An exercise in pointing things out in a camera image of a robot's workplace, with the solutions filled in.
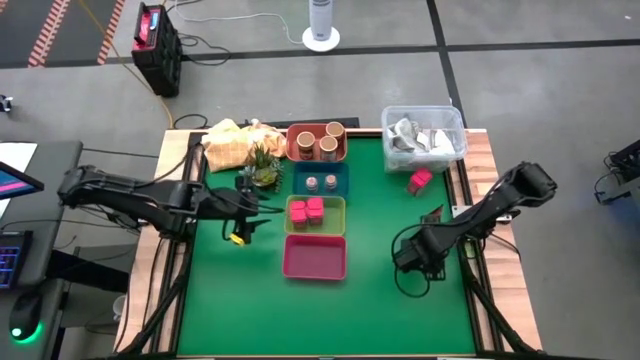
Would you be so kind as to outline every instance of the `green light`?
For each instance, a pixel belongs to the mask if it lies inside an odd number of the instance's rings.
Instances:
[[[12,329],[11,330],[11,334],[13,335],[13,332],[15,330],[20,331],[20,333],[22,333],[22,331],[20,329]],[[44,332],[44,325],[42,325],[41,322],[38,323],[38,327],[36,327],[36,331],[33,332],[33,335],[29,336],[28,338],[24,339],[24,340],[16,340],[13,339],[13,341],[17,344],[20,345],[29,345],[29,344],[33,344]]]

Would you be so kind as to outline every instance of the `yellow object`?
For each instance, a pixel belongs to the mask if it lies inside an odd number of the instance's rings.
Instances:
[[[231,241],[233,241],[238,246],[244,246],[244,239],[236,234],[232,233],[231,235],[229,235],[229,239],[231,239]]]
[[[224,119],[209,129],[201,142],[211,172],[246,165],[256,145],[262,145],[277,157],[283,157],[287,150],[284,135],[257,119],[242,129],[233,120]]]
[[[100,24],[100,21],[98,21],[98,19],[93,14],[89,6],[87,6],[87,4],[84,3],[84,0],[80,0],[80,6],[82,6],[84,11],[87,12],[89,17],[93,21],[93,23],[98,27],[98,30],[100,30],[100,32],[102,33],[102,36],[104,36],[105,40],[109,42],[109,46],[111,46],[111,48],[113,49],[113,52],[116,54],[116,57],[120,62],[120,65],[124,66],[124,68],[127,69],[127,71],[131,75],[133,75],[136,79],[138,79],[138,81],[140,82],[140,84],[142,84],[142,86],[144,86],[151,94],[155,95],[155,93],[153,92],[153,90],[151,90],[149,85],[144,80],[142,80],[142,78],[140,78],[138,74],[136,74],[133,70],[131,70],[131,68],[128,67],[127,64],[124,63],[124,60],[122,59],[122,56],[120,56],[118,49],[116,49],[115,45],[113,45],[113,43],[111,42],[112,38],[110,36],[107,36],[107,32],[104,30],[104,27],[102,27],[102,25]],[[169,119],[169,129],[173,129],[173,115],[171,114],[171,110],[169,110],[169,107],[164,102],[162,97],[158,96],[158,100],[160,101],[160,105],[164,109],[164,112],[167,114],[167,118]]]

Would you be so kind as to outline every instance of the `wooden table frame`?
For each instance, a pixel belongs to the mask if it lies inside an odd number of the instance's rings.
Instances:
[[[190,137],[191,141],[193,141],[192,133],[202,133],[202,131],[169,130],[165,132],[156,168],[156,177],[168,172],[183,158],[188,144],[190,144]],[[372,134],[379,134],[380,129],[347,129],[347,133],[350,137],[371,136]],[[474,203],[480,201],[498,179],[498,172],[486,130],[467,130],[467,142],[469,151],[464,159],[465,167],[460,165],[456,166],[454,163],[450,171],[447,171],[447,178],[451,185],[449,191],[451,192],[450,200],[452,201],[452,205],[454,203],[458,205],[465,204],[465,190],[467,190],[467,195],[470,195]],[[185,175],[190,180],[202,178],[203,174],[201,174],[200,171],[204,167],[200,157],[198,157],[194,164],[190,164],[189,167],[191,168],[191,172]],[[167,179],[181,179],[184,170],[184,165],[181,165],[173,174],[168,176]],[[496,226],[495,233],[515,244],[510,225]],[[152,269],[156,249],[158,249],[158,259],[155,268]],[[151,227],[147,227],[142,231],[136,259],[131,272],[129,304],[129,312],[131,315],[127,321],[126,329],[124,327],[124,321],[120,323],[116,339],[120,338],[123,331],[124,336],[121,345],[115,350],[121,350],[126,347],[138,331],[142,329],[145,309],[147,309],[148,319],[157,306],[159,294],[166,290],[167,285],[177,275],[183,260],[184,251],[184,244],[170,245],[169,241],[161,242],[157,231]],[[494,303],[511,326],[520,334],[526,343],[533,348],[540,349],[540,339],[518,256],[502,245],[487,241],[484,255],[478,261],[472,262],[472,268],[481,279],[483,278],[483,272],[486,274],[486,279],[483,280],[488,280],[487,282],[490,284]],[[165,273],[169,271],[171,271],[172,276],[164,276]],[[173,351],[177,349],[178,337],[173,335],[176,330],[176,324],[178,324],[177,327],[179,328],[182,311],[176,312],[176,308],[182,306],[181,302],[184,301],[185,293],[186,291],[183,291],[182,294],[174,300],[165,315],[159,336],[156,334],[156,336],[151,339],[145,347],[145,352],[149,350],[156,352]],[[495,334],[495,332],[492,332],[489,318],[477,298],[475,299],[475,304],[475,307],[471,307],[473,308],[471,311],[477,314],[477,327],[479,328],[479,337],[481,338],[481,340],[477,339],[476,343],[481,342],[480,345],[485,350],[494,350],[494,344],[500,346],[502,341],[494,340],[495,336],[492,336],[492,333]],[[127,316],[128,314],[126,312],[123,313],[123,318]]]

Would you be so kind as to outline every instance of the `small jar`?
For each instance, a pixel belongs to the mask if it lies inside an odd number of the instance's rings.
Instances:
[[[307,190],[311,192],[318,191],[318,179],[313,176],[309,176],[307,181],[305,181],[305,185],[307,186]]]
[[[324,186],[327,188],[327,191],[333,191],[338,187],[338,179],[335,175],[327,175],[324,178]]]
[[[338,140],[338,146],[342,145],[342,140],[345,136],[344,126],[337,121],[332,121],[327,124],[325,132],[328,136],[331,136]]]
[[[316,137],[308,131],[298,134],[296,143],[298,144],[298,153],[301,160],[313,160],[313,144],[315,142]]]
[[[336,161],[338,158],[338,140],[331,136],[320,139],[320,159],[322,161]]]

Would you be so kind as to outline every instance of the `keyboard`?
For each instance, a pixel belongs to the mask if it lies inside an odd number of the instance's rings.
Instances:
[[[0,232],[0,290],[11,289],[18,281],[33,232]]]

